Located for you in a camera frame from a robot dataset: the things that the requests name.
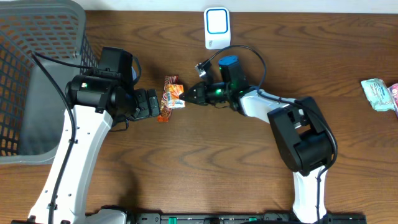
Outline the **orange chocolate bar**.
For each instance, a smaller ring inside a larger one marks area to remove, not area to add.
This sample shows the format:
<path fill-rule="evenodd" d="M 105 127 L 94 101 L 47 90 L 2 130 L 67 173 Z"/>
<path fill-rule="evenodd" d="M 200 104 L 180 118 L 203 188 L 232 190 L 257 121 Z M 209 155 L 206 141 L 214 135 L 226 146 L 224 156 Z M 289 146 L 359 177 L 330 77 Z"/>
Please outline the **orange chocolate bar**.
<path fill-rule="evenodd" d="M 162 99 L 160 102 L 160 115 L 157 117 L 157 121 L 161 123 L 166 123 L 171 117 L 172 110 L 167 106 L 167 85 L 177 84 L 178 75 L 168 75 L 164 78 L 164 90 L 162 92 Z"/>

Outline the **orange tissue pack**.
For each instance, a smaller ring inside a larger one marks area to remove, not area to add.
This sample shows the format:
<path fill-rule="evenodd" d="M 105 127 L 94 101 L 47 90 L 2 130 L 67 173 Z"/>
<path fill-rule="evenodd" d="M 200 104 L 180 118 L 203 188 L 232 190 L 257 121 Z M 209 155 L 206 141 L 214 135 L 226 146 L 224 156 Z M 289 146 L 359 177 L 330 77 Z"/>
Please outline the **orange tissue pack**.
<path fill-rule="evenodd" d="M 170 109 L 180 109 L 185 107 L 185 101 L 180 99 L 184 93 L 183 85 L 168 84 L 165 86 L 167 107 Z"/>

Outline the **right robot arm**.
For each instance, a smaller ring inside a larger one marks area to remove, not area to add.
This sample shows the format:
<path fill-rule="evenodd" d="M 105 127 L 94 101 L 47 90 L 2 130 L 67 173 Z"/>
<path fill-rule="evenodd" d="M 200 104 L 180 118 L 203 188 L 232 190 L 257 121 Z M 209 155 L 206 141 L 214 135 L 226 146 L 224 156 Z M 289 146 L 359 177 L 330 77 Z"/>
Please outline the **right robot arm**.
<path fill-rule="evenodd" d="M 338 145 L 315 100 L 277 97 L 249 84 L 236 55 L 219 60 L 219 83 L 210 66 L 209 60 L 196 65 L 202 82 L 180 99 L 201 106 L 228 103 L 233 111 L 269 124 L 279 154 L 293 173 L 294 215 L 302 223 L 324 223 L 326 173 L 336 161 Z"/>

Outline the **green toilet wipes pack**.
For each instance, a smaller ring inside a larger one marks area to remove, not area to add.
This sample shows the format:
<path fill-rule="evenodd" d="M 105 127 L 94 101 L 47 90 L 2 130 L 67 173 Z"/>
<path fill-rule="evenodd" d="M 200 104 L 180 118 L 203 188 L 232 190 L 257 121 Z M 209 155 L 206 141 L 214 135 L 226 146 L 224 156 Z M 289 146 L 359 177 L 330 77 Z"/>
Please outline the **green toilet wipes pack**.
<path fill-rule="evenodd" d="M 367 100 L 376 111 L 394 110 L 394 101 L 383 80 L 372 78 L 361 81 Z"/>

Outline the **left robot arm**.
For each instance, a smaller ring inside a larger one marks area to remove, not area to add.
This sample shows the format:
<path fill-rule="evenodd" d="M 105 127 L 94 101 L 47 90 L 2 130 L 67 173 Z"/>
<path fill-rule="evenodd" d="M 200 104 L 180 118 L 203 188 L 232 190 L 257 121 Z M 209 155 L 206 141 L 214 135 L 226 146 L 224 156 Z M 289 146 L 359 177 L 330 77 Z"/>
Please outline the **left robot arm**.
<path fill-rule="evenodd" d="M 133 69 L 139 61 L 124 49 L 103 47 L 98 66 L 85 66 L 64 90 L 43 57 L 32 54 L 65 105 L 64 123 L 49 176 L 25 223 L 127 223 L 128 213 L 113 207 L 86 216 L 86 197 L 106 135 L 120 122 L 158 116 L 156 91 L 134 88 L 142 70 Z"/>

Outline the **purple red liner pack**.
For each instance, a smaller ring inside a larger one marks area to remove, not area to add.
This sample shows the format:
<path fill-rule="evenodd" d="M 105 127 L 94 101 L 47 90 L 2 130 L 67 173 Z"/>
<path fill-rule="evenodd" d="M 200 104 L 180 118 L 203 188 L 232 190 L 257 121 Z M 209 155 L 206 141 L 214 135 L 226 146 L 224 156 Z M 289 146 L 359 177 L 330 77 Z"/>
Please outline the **purple red liner pack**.
<path fill-rule="evenodd" d="M 391 85 L 388 90 L 394 104 L 395 114 L 398 117 L 398 83 Z"/>

